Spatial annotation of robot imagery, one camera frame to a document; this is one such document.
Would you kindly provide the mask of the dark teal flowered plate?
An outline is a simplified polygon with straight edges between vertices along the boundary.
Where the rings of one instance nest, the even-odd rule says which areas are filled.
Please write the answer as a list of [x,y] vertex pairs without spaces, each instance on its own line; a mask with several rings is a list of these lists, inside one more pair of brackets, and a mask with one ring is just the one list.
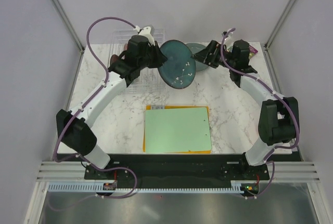
[[167,61],[158,68],[163,81],[174,89],[188,87],[196,75],[196,63],[192,52],[178,40],[169,40],[160,47]]

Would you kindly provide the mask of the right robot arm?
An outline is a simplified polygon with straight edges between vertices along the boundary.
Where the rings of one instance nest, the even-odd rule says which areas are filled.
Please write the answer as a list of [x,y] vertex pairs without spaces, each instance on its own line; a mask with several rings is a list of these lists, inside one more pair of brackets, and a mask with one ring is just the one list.
[[299,135],[298,102],[294,97],[284,97],[274,92],[249,64],[250,45],[244,40],[233,43],[232,49],[211,41],[203,50],[192,55],[196,61],[217,68],[229,69],[230,79],[247,92],[260,106],[258,140],[243,154],[238,166],[239,175],[250,179],[257,173],[257,166],[266,163],[275,149],[287,149],[287,143]]

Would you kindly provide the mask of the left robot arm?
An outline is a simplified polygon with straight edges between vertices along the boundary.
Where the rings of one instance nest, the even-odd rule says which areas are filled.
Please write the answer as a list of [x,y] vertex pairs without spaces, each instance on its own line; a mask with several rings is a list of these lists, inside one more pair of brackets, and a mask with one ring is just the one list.
[[140,76],[142,69],[159,68],[166,60],[151,35],[132,36],[127,49],[111,60],[105,79],[76,107],[57,113],[57,143],[64,143],[75,151],[75,156],[94,165],[101,178],[112,177],[114,166],[109,163],[110,156],[98,146],[91,128],[113,98]]

